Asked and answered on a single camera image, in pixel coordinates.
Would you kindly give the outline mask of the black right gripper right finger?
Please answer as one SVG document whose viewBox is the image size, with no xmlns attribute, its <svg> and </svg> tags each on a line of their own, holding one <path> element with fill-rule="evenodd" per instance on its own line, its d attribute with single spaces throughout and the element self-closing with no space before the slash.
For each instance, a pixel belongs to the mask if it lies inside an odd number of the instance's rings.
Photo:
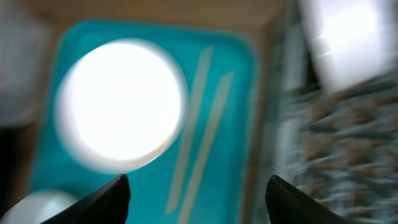
<svg viewBox="0 0 398 224">
<path fill-rule="evenodd" d="M 278 175 L 272 175 L 268 180 L 265 202 L 271 224 L 346 223 Z"/>
</svg>

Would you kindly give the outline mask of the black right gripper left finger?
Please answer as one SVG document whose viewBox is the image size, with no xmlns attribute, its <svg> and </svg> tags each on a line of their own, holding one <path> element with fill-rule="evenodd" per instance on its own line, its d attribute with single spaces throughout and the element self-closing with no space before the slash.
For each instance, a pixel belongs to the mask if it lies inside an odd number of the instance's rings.
<svg viewBox="0 0 398 224">
<path fill-rule="evenodd" d="M 119 174 L 42 224 L 125 224 L 130 199 L 128 177 Z"/>
</svg>

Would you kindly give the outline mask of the grey bowl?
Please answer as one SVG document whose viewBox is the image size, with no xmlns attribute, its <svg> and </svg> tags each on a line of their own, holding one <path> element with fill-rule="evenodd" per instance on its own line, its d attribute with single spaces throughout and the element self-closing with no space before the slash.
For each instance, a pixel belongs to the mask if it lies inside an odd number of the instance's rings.
<svg viewBox="0 0 398 224">
<path fill-rule="evenodd" d="M 43 190 L 29 194 L 10 208 L 1 224 L 38 224 L 76 203 L 78 199 L 61 190 Z"/>
</svg>

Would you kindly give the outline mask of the pink white bowl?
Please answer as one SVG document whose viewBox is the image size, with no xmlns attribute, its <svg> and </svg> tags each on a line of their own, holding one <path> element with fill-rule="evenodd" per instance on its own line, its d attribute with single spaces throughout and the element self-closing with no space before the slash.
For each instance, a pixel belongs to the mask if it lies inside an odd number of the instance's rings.
<svg viewBox="0 0 398 224">
<path fill-rule="evenodd" d="M 397 1 L 300 0 L 322 87 L 345 90 L 397 68 Z"/>
</svg>

